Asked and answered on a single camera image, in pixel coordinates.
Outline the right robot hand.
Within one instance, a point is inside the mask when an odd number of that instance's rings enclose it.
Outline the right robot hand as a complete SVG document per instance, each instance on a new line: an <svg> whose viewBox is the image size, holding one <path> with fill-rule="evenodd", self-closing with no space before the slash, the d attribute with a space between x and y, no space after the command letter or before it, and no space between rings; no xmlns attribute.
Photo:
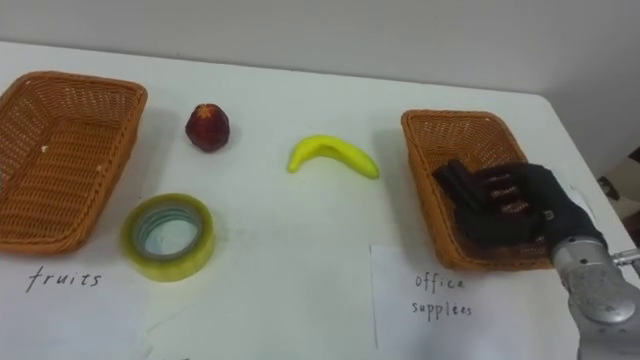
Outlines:
<svg viewBox="0 0 640 360"><path fill-rule="evenodd" d="M454 204L457 230L481 248L538 239L549 252L580 238L607 245L587 212L542 165L507 163L471 172L451 160L432 176Z"/></svg>

